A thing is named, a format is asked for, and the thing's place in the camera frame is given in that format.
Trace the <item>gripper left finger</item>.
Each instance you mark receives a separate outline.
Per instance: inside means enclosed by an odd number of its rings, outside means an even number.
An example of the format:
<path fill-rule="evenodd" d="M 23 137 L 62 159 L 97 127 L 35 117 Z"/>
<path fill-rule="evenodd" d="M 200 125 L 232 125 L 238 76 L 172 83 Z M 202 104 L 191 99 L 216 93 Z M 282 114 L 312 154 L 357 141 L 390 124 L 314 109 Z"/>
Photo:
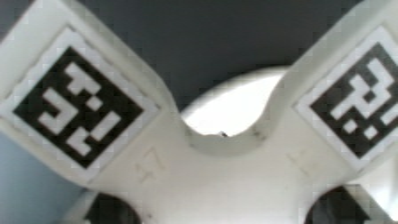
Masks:
<path fill-rule="evenodd" d="M 131 206 L 117 197 L 85 191 L 60 224 L 142 224 L 142 221 Z"/>

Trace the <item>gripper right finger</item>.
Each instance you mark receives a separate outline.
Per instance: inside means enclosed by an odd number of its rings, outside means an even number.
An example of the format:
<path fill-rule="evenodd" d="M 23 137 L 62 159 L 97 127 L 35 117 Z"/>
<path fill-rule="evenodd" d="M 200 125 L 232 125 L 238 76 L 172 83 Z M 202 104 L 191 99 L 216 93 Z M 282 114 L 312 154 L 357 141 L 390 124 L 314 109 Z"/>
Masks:
<path fill-rule="evenodd" d="M 390 224 L 390 217 L 358 184 L 335 187 L 321 195 L 303 224 Z"/>

